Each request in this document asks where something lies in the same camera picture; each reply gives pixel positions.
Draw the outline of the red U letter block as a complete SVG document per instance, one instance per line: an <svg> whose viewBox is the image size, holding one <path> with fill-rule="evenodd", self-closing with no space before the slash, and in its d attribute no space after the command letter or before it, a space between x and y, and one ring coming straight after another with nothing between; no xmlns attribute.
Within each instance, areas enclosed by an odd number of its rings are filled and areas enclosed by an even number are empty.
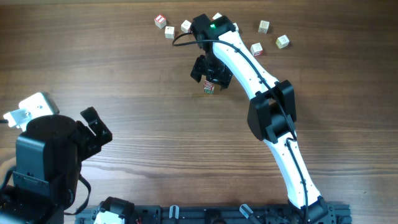
<svg viewBox="0 0 398 224"><path fill-rule="evenodd" d="M215 84L205 80L205 82L203 84L203 88L204 88L205 92L214 92Z"/></svg>

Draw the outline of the plain white wooden block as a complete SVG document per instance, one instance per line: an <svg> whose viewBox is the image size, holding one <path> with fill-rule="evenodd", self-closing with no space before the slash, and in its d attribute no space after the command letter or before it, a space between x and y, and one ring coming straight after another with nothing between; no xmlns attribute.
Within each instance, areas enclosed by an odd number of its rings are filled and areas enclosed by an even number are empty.
<svg viewBox="0 0 398 224"><path fill-rule="evenodd" d="M165 38L174 39L175 38L175 27L165 26Z"/></svg>

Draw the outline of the white block green side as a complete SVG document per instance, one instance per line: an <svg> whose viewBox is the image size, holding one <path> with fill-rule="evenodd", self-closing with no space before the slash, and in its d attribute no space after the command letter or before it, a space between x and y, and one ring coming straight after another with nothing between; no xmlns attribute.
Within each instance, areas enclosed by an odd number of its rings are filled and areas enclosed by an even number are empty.
<svg viewBox="0 0 398 224"><path fill-rule="evenodd" d="M211 95L214 94L214 91L211 91L211 90L204 90L204 92L207 94L211 94Z"/></svg>

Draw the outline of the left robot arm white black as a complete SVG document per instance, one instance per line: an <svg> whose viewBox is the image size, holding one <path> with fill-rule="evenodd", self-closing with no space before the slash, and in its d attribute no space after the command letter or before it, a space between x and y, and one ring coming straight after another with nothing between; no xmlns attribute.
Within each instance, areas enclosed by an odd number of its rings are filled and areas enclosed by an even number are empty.
<svg viewBox="0 0 398 224"><path fill-rule="evenodd" d="M35 118L16 140L16 165L1 185L1 223L63 223L76 198L81 163L113 139L92 107L85 122L53 114Z"/></svg>

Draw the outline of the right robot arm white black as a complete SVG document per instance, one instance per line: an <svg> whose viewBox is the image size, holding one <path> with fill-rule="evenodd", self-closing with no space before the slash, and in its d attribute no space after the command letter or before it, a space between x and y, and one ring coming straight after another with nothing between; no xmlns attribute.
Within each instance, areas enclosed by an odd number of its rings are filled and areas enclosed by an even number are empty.
<svg viewBox="0 0 398 224"><path fill-rule="evenodd" d="M270 75L245 47L233 23L221 16L210 20L202 14L190 30L205 51L197 58L191 76L227 88L235 77L249 98L248 125L275 157L287 186L290 204L307 223L323 218L328 209L313 184L302 159L295 130L297 119L292 84Z"/></svg>

